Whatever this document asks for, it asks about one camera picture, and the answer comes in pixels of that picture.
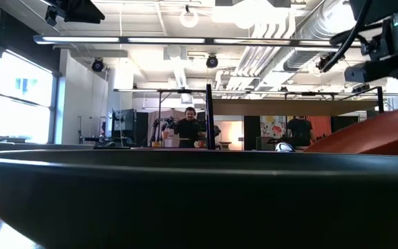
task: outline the camera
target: camera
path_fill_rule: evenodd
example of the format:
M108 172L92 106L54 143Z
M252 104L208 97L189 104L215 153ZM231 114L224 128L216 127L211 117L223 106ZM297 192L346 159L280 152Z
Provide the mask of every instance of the camera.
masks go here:
M91 65L91 69L94 72L102 72L104 70L104 63L102 62L102 58L97 58Z
M215 68L218 66L218 58L216 55L209 55L207 59L207 68Z

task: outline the dark shirt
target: dark shirt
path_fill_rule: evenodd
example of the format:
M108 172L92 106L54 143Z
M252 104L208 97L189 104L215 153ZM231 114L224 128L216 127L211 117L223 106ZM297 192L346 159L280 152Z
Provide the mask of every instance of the dark shirt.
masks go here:
M205 130L201 121L196 119L188 121L184 118L176 122L174 131L179 134L179 138L188 138L179 142L179 148L194 148L194 142L199 140L198 133Z
M292 132L292 144L293 146L309 146L311 145L311 133L312 126L310 121L292 119L287 124L287 129Z

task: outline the metal rail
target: metal rail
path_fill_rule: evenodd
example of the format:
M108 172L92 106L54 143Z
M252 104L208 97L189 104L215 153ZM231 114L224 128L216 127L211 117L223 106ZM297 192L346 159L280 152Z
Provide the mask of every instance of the metal rail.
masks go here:
M358 92L358 93L354 93L352 95L349 95L348 97L341 98L340 100L347 100L347 99L350 99L352 97L356 97L356 96L362 95L364 93L367 93L367 92L373 91L373 90L377 90L377 105L379 107L379 113L383 113L385 110L383 108L383 89L382 89L381 86L375 86L375 87L372 87L372 88L370 88L368 90L361 91L361 92Z

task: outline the black bowl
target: black bowl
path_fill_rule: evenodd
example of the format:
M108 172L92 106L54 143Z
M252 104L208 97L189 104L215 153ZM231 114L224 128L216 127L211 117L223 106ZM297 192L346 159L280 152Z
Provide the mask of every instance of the black bowl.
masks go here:
M46 248L398 248L398 157L0 152L0 217Z

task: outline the window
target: window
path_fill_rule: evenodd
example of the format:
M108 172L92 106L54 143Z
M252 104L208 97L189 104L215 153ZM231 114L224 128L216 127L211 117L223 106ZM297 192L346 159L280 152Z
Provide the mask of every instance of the window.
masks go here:
M0 94L49 107L53 75L10 53L0 59Z
M0 97L0 136L48 142L50 110Z
M0 136L49 141L53 75L12 53L0 59Z

